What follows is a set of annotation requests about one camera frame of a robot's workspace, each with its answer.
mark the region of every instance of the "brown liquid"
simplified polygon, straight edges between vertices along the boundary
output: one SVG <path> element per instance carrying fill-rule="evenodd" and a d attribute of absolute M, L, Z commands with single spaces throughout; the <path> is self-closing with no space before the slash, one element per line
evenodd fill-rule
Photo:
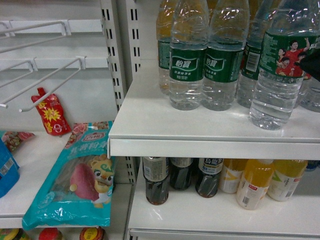
<path fill-rule="evenodd" d="M 218 191 L 219 178 L 221 172 L 215 175 L 204 174 L 198 171 L 198 178 L 195 183 L 196 192 L 204 198 L 212 198 Z"/>
<path fill-rule="evenodd" d="M 164 204 L 169 196 L 169 176 L 162 181 L 150 181 L 145 179 L 145 196 L 153 205 Z"/>
<path fill-rule="evenodd" d="M 192 168 L 171 165 L 170 186 L 176 190 L 186 190 L 191 184 Z"/>

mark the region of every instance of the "white bottle cap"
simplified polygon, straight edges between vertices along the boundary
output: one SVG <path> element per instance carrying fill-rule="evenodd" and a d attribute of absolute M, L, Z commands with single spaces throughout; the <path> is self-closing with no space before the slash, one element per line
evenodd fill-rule
<path fill-rule="evenodd" d="M 258 159 L 258 161 L 263 164 L 272 164 L 274 160 L 273 159 Z"/>

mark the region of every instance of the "blue package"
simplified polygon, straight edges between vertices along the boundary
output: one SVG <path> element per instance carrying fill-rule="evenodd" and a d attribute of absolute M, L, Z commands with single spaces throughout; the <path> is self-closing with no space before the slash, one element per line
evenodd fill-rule
<path fill-rule="evenodd" d="M 9 190 L 19 180 L 19 166 L 14 157 L 0 140 L 0 198 L 9 192 Z"/>
<path fill-rule="evenodd" d="M 112 122 L 75 124 L 72 134 L 22 219 L 39 225 L 110 225 L 116 160 L 107 158 Z"/>

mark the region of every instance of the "green bottle label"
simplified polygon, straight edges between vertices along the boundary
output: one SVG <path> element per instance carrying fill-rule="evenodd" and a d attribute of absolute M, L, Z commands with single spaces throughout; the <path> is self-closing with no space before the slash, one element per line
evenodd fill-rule
<path fill-rule="evenodd" d="M 170 77 L 183 82 L 195 82 L 204 78 L 206 50 L 181 50 L 171 48 Z"/>
<path fill-rule="evenodd" d="M 246 44 L 242 58 L 241 73 L 243 76 L 258 80 L 261 52 L 261 49 Z"/>
<path fill-rule="evenodd" d="M 260 67 L 282 77 L 284 83 L 297 83 L 305 75 L 297 65 L 318 44 L 317 36 L 279 36 L 265 33 Z"/>
<path fill-rule="evenodd" d="M 158 65 L 159 68 L 170 68 L 170 42 L 158 41 Z"/>
<path fill-rule="evenodd" d="M 205 56 L 204 76 L 212 81 L 231 83 L 238 79 L 244 51 L 223 51 L 208 48 Z"/>

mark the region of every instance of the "dark bottle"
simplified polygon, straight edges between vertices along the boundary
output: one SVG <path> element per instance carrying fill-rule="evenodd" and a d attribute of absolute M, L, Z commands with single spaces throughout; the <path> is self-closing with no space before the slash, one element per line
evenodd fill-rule
<path fill-rule="evenodd" d="M 216 195 L 222 170 L 223 158 L 200 158 L 196 192 L 204 198 Z"/>
<path fill-rule="evenodd" d="M 191 184 L 192 158 L 170 157 L 170 186 L 176 190 L 186 190 Z"/>
<path fill-rule="evenodd" d="M 143 157 L 145 196 L 149 203 L 161 205 L 169 196 L 169 165 L 166 157 Z"/>

